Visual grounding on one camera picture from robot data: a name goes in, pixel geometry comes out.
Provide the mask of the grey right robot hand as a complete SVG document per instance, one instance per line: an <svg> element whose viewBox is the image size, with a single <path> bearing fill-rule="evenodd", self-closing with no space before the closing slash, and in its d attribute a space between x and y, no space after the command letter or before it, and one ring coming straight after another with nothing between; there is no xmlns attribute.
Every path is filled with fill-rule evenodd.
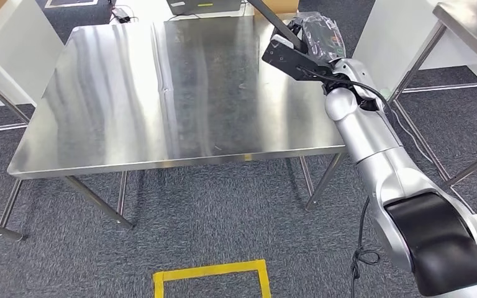
<svg viewBox="0 0 477 298"><path fill-rule="evenodd" d="M290 30L304 42L303 53L331 62L346 57L345 44L336 21L320 12L303 12L293 17Z"/></svg>

